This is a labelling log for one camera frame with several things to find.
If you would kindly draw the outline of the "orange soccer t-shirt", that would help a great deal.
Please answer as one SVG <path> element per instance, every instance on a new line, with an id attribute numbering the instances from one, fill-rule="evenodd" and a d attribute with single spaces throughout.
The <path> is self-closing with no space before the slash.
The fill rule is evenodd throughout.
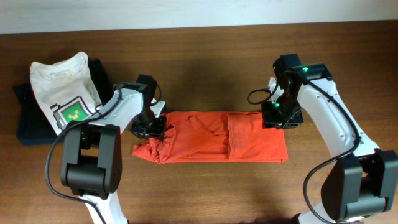
<path id="1" fill-rule="evenodd" d="M 260 112 L 175 111 L 165 116 L 164 138 L 135 145 L 134 156 L 156 164 L 288 159 L 284 132 L 263 128 Z"/>

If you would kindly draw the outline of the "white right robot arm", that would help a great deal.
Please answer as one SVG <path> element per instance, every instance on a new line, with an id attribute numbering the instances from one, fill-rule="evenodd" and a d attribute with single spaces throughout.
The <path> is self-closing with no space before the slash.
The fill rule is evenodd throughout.
<path id="1" fill-rule="evenodd" d="M 297 54 L 281 55 L 261 102 L 264 128 L 293 129 L 305 110 L 321 134 L 330 158 L 303 182 L 308 211 L 292 223 L 363 223 L 392 208 L 397 154 L 383 151 L 360 128 L 323 63 L 304 65 Z"/>

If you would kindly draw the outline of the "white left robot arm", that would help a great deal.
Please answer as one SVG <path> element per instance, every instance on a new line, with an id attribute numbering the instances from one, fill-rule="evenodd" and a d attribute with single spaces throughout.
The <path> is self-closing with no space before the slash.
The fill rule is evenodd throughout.
<path id="1" fill-rule="evenodd" d="M 165 102 L 155 100 L 160 87 L 150 75 L 116 86 L 113 97 L 88 121 L 71 122 L 64 138 L 61 182 L 88 207 L 94 223 L 127 223 L 117 189 L 123 162 L 121 134 L 162 139 Z"/>

